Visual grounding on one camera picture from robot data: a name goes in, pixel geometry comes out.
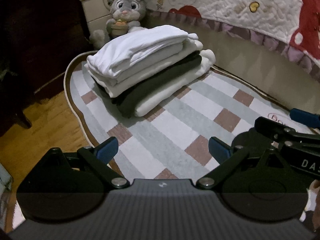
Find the person right hand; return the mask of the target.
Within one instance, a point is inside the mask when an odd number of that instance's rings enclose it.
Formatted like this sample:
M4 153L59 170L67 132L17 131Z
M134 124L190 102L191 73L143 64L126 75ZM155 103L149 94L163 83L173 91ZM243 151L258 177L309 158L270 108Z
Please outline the person right hand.
M308 189L308 202L300 217L300 221L310 230L319 230L319 180L314 180Z

